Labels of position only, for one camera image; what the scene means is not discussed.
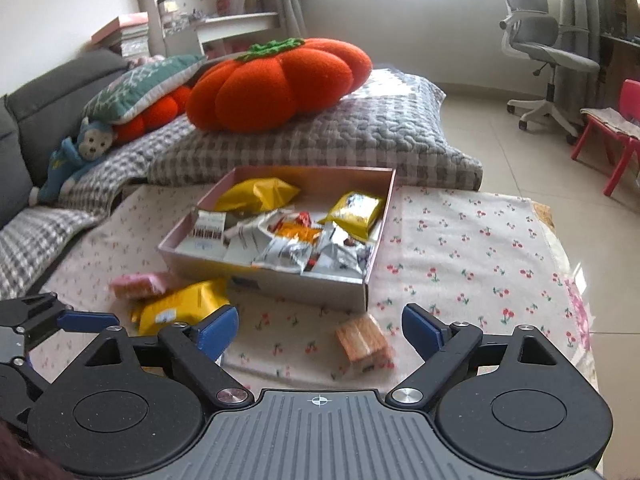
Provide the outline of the white black small snack pack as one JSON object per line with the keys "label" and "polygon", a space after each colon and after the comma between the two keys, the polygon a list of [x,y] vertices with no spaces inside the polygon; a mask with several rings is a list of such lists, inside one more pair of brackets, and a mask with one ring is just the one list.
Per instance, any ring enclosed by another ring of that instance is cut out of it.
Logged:
{"label": "white black small snack pack", "polygon": [[309,258],[305,271],[343,278],[364,278],[373,244],[360,242],[334,222],[327,223]]}

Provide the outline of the large yellow snack pack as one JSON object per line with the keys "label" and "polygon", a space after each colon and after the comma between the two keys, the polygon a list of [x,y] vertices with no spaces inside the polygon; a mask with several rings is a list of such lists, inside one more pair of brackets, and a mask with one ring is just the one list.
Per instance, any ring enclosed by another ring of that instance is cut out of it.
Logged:
{"label": "large yellow snack pack", "polygon": [[174,323],[195,325],[229,303],[225,278],[199,282],[134,307],[131,323],[140,336],[156,335]]}

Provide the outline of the yellow snack pack front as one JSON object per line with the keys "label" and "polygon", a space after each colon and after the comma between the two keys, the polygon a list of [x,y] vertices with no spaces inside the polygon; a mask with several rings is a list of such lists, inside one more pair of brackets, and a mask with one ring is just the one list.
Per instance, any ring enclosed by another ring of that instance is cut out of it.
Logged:
{"label": "yellow snack pack front", "polygon": [[221,194],[213,211],[261,214],[286,206],[300,193],[300,188],[279,178],[248,179]]}

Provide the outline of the white snack pack with text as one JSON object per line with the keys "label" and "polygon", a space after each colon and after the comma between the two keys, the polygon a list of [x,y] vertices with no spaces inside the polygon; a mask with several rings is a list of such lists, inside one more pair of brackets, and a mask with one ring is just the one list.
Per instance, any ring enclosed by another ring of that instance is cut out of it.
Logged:
{"label": "white snack pack with text", "polygon": [[314,252],[314,245],[275,236],[253,260],[252,266],[282,273],[301,274]]}

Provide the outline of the grey sofa backrest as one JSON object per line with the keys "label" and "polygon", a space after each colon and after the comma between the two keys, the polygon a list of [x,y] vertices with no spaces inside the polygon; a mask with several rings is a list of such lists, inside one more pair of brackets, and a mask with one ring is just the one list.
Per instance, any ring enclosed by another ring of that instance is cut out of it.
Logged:
{"label": "grey sofa backrest", "polygon": [[85,105],[126,73],[128,63],[100,49],[55,67],[1,98],[1,224],[28,205],[46,182],[49,157],[77,136]]}

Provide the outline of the stack of books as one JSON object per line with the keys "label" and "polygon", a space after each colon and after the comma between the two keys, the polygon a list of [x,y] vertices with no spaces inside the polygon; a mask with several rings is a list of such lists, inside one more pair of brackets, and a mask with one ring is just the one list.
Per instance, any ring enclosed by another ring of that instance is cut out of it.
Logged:
{"label": "stack of books", "polygon": [[138,12],[114,18],[91,37],[91,45],[122,58],[149,55],[149,15]]}

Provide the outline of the brown rice bar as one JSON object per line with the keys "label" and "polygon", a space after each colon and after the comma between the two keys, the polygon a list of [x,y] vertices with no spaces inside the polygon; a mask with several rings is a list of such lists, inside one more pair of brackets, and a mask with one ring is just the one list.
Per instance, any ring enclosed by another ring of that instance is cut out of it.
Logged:
{"label": "brown rice bar", "polygon": [[348,369],[364,374],[386,368],[392,360],[392,347],[378,321],[370,314],[351,318],[335,329]]}

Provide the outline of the small orange pumpkin cushion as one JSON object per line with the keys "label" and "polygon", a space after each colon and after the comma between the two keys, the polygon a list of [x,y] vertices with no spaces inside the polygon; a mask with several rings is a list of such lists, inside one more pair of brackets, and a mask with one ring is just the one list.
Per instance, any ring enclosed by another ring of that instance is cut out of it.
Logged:
{"label": "small orange pumpkin cushion", "polygon": [[115,145],[124,145],[137,140],[145,134],[166,126],[178,116],[186,112],[186,101],[191,94],[191,88],[181,86],[163,96],[149,106],[141,114],[132,118],[130,122],[114,125],[113,130],[117,138]]}

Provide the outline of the small yellow blue pack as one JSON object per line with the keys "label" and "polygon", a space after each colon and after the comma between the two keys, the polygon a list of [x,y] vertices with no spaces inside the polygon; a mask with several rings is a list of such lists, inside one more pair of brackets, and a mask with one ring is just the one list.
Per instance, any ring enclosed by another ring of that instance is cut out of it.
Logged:
{"label": "small yellow blue pack", "polygon": [[366,242],[382,209],[381,197],[352,191],[343,195],[319,223],[333,222],[350,237]]}

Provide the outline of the pink rice bar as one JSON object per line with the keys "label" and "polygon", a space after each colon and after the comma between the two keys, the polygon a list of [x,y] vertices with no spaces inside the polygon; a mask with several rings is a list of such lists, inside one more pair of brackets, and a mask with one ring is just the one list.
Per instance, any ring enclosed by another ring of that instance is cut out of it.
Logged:
{"label": "pink rice bar", "polygon": [[162,296],[175,287],[169,273],[135,273],[111,280],[110,289],[118,299],[139,300]]}

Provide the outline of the white grey triangular snack pack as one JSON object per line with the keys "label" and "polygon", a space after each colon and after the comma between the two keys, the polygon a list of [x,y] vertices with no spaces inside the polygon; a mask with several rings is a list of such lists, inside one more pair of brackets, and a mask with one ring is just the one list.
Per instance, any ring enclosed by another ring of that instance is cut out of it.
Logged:
{"label": "white grey triangular snack pack", "polygon": [[227,214],[194,208],[190,213],[192,226],[176,247],[176,252],[198,258],[219,259],[227,251],[224,241]]}

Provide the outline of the orange yellow wrapper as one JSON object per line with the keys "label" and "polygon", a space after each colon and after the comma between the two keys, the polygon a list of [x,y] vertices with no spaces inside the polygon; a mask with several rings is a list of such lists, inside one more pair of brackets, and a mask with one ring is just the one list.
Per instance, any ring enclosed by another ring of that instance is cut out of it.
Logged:
{"label": "orange yellow wrapper", "polygon": [[305,226],[298,222],[288,221],[279,222],[273,231],[275,236],[285,237],[289,240],[297,240],[298,242],[304,242],[311,245],[318,242],[321,233],[322,229]]}

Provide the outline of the pink red child chair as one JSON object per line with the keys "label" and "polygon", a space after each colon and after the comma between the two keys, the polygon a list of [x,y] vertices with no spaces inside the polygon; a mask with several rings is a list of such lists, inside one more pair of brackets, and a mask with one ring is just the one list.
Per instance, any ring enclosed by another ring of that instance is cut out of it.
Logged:
{"label": "pink red child chair", "polygon": [[584,131],[576,141],[570,159],[576,160],[591,133],[603,134],[605,155],[614,166],[611,177],[603,189],[603,195],[610,197],[623,177],[631,157],[639,156],[639,88],[638,80],[625,79],[620,89],[618,109],[582,108],[585,118]]}

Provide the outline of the blue monkey plush toy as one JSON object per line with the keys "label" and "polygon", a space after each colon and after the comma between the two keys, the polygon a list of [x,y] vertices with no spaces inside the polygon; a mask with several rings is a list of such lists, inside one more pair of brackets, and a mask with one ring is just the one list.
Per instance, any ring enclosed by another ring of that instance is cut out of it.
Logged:
{"label": "blue monkey plush toy", "polygon": [[61,142],[49,159],[47,180],[41,188],[29,193],[29,205],[54,204],[61,194],[67,194],[88,171],[104,161],[117,134],[111,125],[90,122],[85,117],[76,140],[70,136]]}

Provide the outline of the white shelf unit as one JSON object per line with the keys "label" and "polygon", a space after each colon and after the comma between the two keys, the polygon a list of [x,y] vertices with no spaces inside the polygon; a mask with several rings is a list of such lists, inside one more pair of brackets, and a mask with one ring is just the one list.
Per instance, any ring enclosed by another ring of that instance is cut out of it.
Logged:
{"label": "white shelf unit", "polygon": [[138,0],[149,18],[153,54],[219,58],[241,51],[280,26],[280,16],[258,0]]}

